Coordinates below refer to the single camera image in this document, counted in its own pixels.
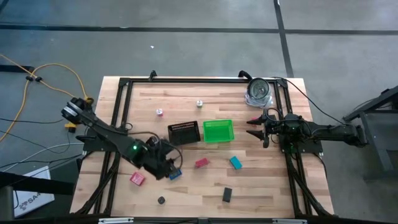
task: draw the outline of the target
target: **red block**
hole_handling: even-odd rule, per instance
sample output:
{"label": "red block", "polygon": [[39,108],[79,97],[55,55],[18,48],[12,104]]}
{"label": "red block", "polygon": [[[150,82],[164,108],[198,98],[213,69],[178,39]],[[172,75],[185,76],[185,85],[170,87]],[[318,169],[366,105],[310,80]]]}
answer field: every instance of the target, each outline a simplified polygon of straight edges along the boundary
{"label": "red block", "polygon": [[206,158],[200,159],[195,162],[195,167],[196,168],[201,168],[205,165],[209,164],[209,161]]}
{"label": "red block", "polygon": [[143,183],[144,180],[145,180],[145,177],[138,172],[133,173],[130,178],[130,181],[137,184],[138,186],[141,186],[141,184]]}

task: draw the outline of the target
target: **green plastic bin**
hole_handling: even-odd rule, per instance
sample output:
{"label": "green plastic bin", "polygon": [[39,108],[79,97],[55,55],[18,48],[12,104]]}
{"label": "green plastic bin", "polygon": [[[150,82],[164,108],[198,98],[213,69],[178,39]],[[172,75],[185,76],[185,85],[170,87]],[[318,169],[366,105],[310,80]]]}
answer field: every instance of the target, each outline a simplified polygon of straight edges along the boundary
{"label": "green plastic bin", "polygon": [[203,122],[205,142],[227,142],[235,139],[232,120],[214,120]]}

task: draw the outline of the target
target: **wooden table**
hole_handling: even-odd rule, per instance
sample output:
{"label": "wooden table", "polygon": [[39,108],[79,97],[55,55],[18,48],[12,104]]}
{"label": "wooden table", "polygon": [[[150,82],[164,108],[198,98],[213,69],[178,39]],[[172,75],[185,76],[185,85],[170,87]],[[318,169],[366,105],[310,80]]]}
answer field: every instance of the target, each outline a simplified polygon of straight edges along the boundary
{"label": "wooden table", "polygon": [[[119,78],[104,77],[99,93],[96,114],[107,123],[111,122]],[[291,78],[290,81],[305,92],[303,79]],[[258,117],[262,112],[259,108],[245,104],[243,96],[246,88],[246,84],[225,83],[135,83],[127,120],[134,125],[133,131],[152,131],[167,138],[167,126],[170,124],[197,120],[203,133],[203,121],[232,119],[235,140],[206,144],[201,135],[202,142],[181,147],[181,177],[156,181],[141,169],[139,172],[145,175],[146,180],[140,187],[129,180],[137,169],[122,159],[112,216],[293,217],[286,163],[279,146],[271,142],[269,148],[264,149],[257,138],[246,133],[248,129],[261,128],[246,124],[246,121]],[[290,84],[289,93],[293,112],[311,121],[308,100]],[[203,101],[202,109],[196,107],[197,100]],[[155,110],[158,108],[163,109],[163,117],[156,115]],[[135,137],[146,141],[150,136]],[[241,170],[231,167],[229,159],[233,156],[241,161]],[[98,185],[103,157],[103,152],[95,152],[84,160],[71,212],[78,210]],[[203,157],[208,158],[210,164],[194,169],[195,161]],[[333,213],[321,162],[312,154],[303,154],[303,164],[308,187],[325,209]],[[225,187],[233,190],[230,203],[221,200]],[[166,199],[163,205],[157,202],[160,196]],[[300,208],[304,211],[301,190],[298,190],[298,197]]]}

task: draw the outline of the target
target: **blue object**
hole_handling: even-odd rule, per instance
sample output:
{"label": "blue object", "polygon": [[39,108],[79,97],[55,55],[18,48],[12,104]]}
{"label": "blue object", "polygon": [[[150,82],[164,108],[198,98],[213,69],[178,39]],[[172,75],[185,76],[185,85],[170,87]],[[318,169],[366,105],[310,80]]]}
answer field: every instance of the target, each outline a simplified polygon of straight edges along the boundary
{"label": "blue object", "polygon": [[240,169],[242,168],[242,163],[239,161],[236,156],[232,157],[229,161],[231,161],[232,166],[234,166],[235,169]]}
{"label": "blue object", "polygon": [[172,173],[172,174],[169,175],[170,180],[176,179],[177,177],[181,176],[181,174],[182,174],[182,172],[181,172],[180,169],[177,170],[177,171],[175,171],[174,173]]}

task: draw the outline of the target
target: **concrete floor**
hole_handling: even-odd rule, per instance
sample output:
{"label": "concrete floor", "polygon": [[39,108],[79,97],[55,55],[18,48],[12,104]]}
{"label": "concrete floor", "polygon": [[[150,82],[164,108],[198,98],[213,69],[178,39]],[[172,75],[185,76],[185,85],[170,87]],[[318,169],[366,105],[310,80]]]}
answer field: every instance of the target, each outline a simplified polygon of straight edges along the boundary
{"label": "concrete floor", "polygon": [[[395,0],[280,0],[286,29],[398,29]],[[13,0],[0,13],[3,23],[82,26],[278,28],[273,0]],[[287,35],[294,77],[305,79],[309,97],[337,118],[398,83],[396,35]],[[39,66],[63,63],[82,77],[87,92],[98,96],[105,75],[229,76],[240,70],[253,76],[286,77],[279,34],[64,32],[0,30],[0,54]],[[46,81],[81,96],[66,70],[47,68]],[[2,118],[19,109],[24,74],[0,74]],[[20,119],[55,121],[69,96],[33,83]],[[312,108],[318,123],[334,122]],[[9,123],[0,122],[5,131]],[[67,143],[64,123],[18,123],[11,133],[44,146]],[[346,218],[398,222],[396,182],[367,184],[362,176],[377,161],[370,148],[324,142],[324,160],[335,213]],[[41,150],[8,136],[0,143],[0,165]],[[69,157],[45,152],[37,160]],[[23,174],[42,164],[21,164]]]}

